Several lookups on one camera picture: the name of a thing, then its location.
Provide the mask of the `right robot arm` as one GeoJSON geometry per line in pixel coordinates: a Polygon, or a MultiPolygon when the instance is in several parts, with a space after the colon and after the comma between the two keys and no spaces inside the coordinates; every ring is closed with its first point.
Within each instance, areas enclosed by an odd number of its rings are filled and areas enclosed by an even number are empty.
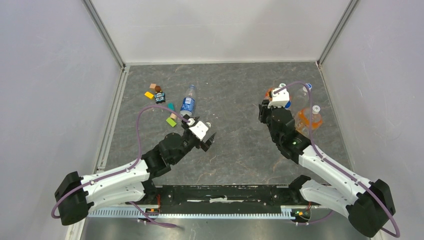
{"type": "Polygon", "coordinates": [[[391,189],[381,179],[371,181],[347,169],[295,129],[289,110],[275,107],[267,99],[259,104],[258,119],[268,127],[279,152],[294,163],[314,172],[329,185],[308,176],[296,178],[289,189],[295,204],[317,203],[346,217],[362,235],[372,238],[392,221],[396,212],[391,189]]]}

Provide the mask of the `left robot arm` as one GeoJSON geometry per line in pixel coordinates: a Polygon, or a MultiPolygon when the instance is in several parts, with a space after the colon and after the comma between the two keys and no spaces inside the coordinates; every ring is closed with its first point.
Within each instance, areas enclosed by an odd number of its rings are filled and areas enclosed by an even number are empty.
{"type": "Polygon", "coordinates": [[[206,152],[214,142],[213,135],[206,137],[209,122],[185,115],[181,126],[182,135],[167,134],[153,149],[127,164],[83,176],[77,171],[68,173],[54,193],[51,216],[69,226],[101,208],[140,200],[153,203],[157,190],[152,180],[168,173],[192,149],[206,152]]]}

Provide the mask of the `blue label bottle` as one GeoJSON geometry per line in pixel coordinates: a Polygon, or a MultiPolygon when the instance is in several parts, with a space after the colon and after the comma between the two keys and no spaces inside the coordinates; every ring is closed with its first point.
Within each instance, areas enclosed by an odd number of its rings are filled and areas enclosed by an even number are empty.
{"type": "Polygon", "coordinates": [[[185,115],[193,116],[194,115],[195,107],[196,107],[195,98],[196,98],[196,87],[193,84],[191,84],[188,87],[188,89],[187,89],[187,91],[184,95],[184,98],[182,100],[181,108],[180,108],[180,111],[179,111],[179,114],[181,116],[185,116],[185,115]]]}

